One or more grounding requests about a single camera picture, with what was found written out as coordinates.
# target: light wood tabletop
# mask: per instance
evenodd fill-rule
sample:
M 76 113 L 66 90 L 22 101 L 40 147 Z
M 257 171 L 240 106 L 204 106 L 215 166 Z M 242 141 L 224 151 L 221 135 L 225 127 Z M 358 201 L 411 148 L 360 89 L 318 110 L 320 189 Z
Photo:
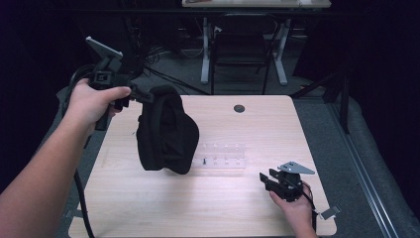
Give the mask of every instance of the light wood tabletop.
M 142 104 L 131 102 L 112 119 L 85 196 L 97 237 L 259 237 L 292 235 L 260 173 L 293 161 L 316 168 L 288 96 L 182 96 L 185 112 L 205 145 L 243 145 L 238 168 L 191 167 L 184 176 L 145 171 L 136 139 Z M 242 105 L 245 111 L 236 112 Z M 329 208 L 318 174 L 302 175 L 319 211 Z M 336 232 L 334 219 L 318 218 L 318 235 Z M 74 217 L 70 237 L 87 237 Z

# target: black cable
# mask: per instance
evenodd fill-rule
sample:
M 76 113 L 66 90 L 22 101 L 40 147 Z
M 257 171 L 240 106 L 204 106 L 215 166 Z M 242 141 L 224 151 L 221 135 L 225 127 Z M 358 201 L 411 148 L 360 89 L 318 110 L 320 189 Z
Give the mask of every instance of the black cable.
M 71 77 L 70 82 L 68 84 L 67 93 L 66 93 L 64 101 L 62 102 L 62 105 L 61 105 L 61 116 L 62 117 L 64 117 L 65 112 L 67 111 L 68 103 L 69 103 L 70 97 L 71 97 L 71 92 L 73 91 L 75 85 L 77 84 L 77 82 L 80 79 L 82 79 L 86 76 L 89 76 L 92 73 L 94 68 L 95 68 L 94 64 L 89 64 L 89 65 L 82 66 Z M 95 236 L 93 235 L 93 231 L 92 231 L 92 228 L 91 228 L 90 222 L 89 222 L 89 217 L 87 215 L 86 200 L 84 198 L 84 189 L 83 189 L 83 185 L 81 184 L 80 175 L 79 175 L 77 169 L 74 173 L 73 178 L 74 178 L 74 182 L 76 184 L 77 192 L 78 192 L 78 195 L 79 195 L 80 207 L 81 207 L 84 226 L 86 227 L 86 231 L 87 231 L 87 234 L 89 235 L 89 238 L 94 238 Z
M 282 180 L 284 180 L 285 182 L 287 182 L 289 185 L 291 185 L 291 186 L 293 186 L 294 188 L 296 188 L 306 199 L 308 199 L 308 201 L 309 201 L 309 204 L 311 205 L 311 207 L 312 207 L 312 228 L 314 229 L 314 231 L 316 231 L 316 217 L 318 216 L 318 213 L 316 212 L 316 208 L 315 208 L 315 204 L 314 204 L 314 201 L 313 201 L 313 199 L 312 198 L 310 198 L 302 189 L 300 189 L 300 187 L 298 187 L 296 184 L 294 184 L 293 182 L 291 182 L 291 181 L 289 181 L 288 179 L 286 179 L 286 178 L 280 178 L 280 179 L 282 179 Z M 302 182 L 306 187 L 308 187 L 309 188 L 309 192 L 310 192 L 310 195 L 312 195 L 313 196 L 313 194 L 312 194 L 312 190 L 311 190 L 311 187 L 308 185 L 308 184 L 306 184 L 306 182 Z
M 86 200 L 84 198 L 83 185 L 81 184 L 80 175 L 78 170 L 74 173 L 74 182 L 76 183 L 77 192 L 79 194 L 81 214 L 83 217 L 84 226 L 86 227 L 87 234 L 89 238 L 94 238 L 92 227 L 90 226 L 89 217 L 87 215 Z
M 157 70 L 155 70 L 155 69 L 153 69 L 153 68 L 151 68 L 151 67 L 149 67 L 149 66 L 146 66 L 146 65 L 145 65 L 145 69 L 147 69 L 150 73 L 152 73 L 152 74 L 154 74 L 154 75 L 156 75 L 156 76 L 160 77 L 161 79 L 166 80 L 166 81 L 169 81 L 169 82 L 171 82 L 171 83 L 175 84 L 175 86 L 177 86 L 178 88 L 180 88 L 179 86 L 183 86 L 183 87 L 186 87 L 186 88 L 192 89 L 192 90 L 194 90 L 194 91 L 196 91 L 196 92 L 199 92 L 199 93 L 201 93 L 201 94 L 204 94 L 204 95 L 210 95 L 210 93 L 208 93 L 208 92 L 206 92 L 206 91 L 203 91 L 203 90 L 201 90 L 201 89 L 199 89 L 199 88 L 196 88 L 196 87 L 194 87 L 194 86 L 191 86 L 191 85 L 189 85 L 189 84 L 185 83 L 184 81 L 182 81 L 182 80 L 180 80 L 180 79 L 177 79 L 177 78 L 175 78 L 175 77 L 172 77 L 172 76 L 169 76 L 169 75 L 164 74 L 164 73 L 162 73 L 162 72 L 159 72 L 159 71 L 157 71 Z

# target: gray carpet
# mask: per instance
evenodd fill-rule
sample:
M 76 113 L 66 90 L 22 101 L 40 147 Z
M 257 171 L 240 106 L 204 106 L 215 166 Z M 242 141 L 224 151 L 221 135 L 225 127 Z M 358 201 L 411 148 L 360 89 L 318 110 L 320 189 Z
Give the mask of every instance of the gray carpet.
M 300 85 L 310 83 L 304 78 L 292 77 L 294 65 L 299 56 L 303 42 L 291 40 L 287 43 L 283 62 L 289 80 L 287 86 L 280 86 L 274 68 L 271 68 L 267 94 L 287 95 L 300 89 Z M 200 83 L 201 57 L 189 58 L 185 55 L 161 54 L 155 58 L 152 68 L 182 79 L 197 88 L 210 91 L 210 85 Z M 223 70 L 216 73 L 216 94 L 260 94 L 261 80 L 254 75 L 254 71 Z M 168 83 L 154 75 L 146 74 L 135 80 L 142 88 L 147 89 L 156 85 Z M 295 99 L 295 107 L 302 124 L 303 131 L 309 144 L 312 156 L 327 198 L 331 205 L 338 204 L 343 211 L 336 218 L 338 231 L 333 237 L 383 237 L 380 226 L 370 208 L 361 182 L 352 164 L 352 154 L 343 139 L 341 128 L 337 126 L 335 105 L 326 105 L 320 99 L 323 88 L 319 88 L 304 99 Z M 180 94 L 197 94 L 191 89 L 179 89 Z M 57 94 L 63 97 L 63 91 Z M 57 116 L 52 130 L 59 121 Z M 420 224 L 406 205 L 398 186 L 384 164 L 375 142 L 368 131 L 358 104 L 351 100 L 349 110 L 348 136 L 354 143 L 371 181 L 388 211 L 390 220 L 399 237 L 420 237 Z M 85 150 L 79 172 L 83 184 L 86 184 L 95 158 L 104 138 L 104 133 L 95 132 Z M 75 209 L 78 196 L 75 188 L 71 189 L 67 209 Z M 64 217 L 61 221 L 56 237 L 68 237 L 67 231 L 71 218 Z

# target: black bag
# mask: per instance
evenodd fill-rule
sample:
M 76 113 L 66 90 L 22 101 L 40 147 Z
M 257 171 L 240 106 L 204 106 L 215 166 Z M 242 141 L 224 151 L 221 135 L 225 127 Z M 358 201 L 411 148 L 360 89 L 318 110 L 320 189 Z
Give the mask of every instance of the black bag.
M 143 103 L 137 141 L 140 161 L 146 171 L 168 168 L 185 175 L 197 148 L 197 124 L 185 114 L 182 99 L 169 85 L 152 88 L 153 103 Z

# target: table leg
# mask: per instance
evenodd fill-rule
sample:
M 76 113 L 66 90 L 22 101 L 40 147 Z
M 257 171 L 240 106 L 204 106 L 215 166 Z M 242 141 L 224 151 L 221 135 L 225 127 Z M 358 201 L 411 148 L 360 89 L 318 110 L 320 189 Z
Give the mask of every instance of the table leg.
M 203 66 L 201 67 L 201 83 L 207 84 L 209 82 L 209 32 L 207 18 L 203 19 Z
M 285 23 L 282 23 L 280 26 L 280 43 L 278 44 L 278 50 L 274 53 L 274 63 L 275 69 L 277 70 L 278 80 L 280 85 L 287 85 L 287 78 L 284 72 L 283 63 L 281 62 L 281 57 L 284 52 L 284 46 L 287 41 L 288 32 L 290 30 L 290 19 L 287 19 Z

